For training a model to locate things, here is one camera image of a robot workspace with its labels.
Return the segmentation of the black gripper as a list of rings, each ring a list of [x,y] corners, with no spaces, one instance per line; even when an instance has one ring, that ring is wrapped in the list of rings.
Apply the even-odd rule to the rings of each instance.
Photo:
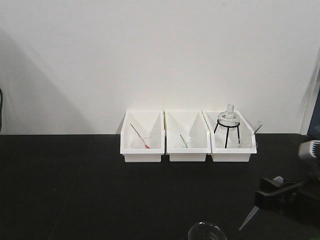
[[[261,178],[254,204],[262,210],[284,215],[303,225],[320,224],[320,182],[291,181],[276,176]]]

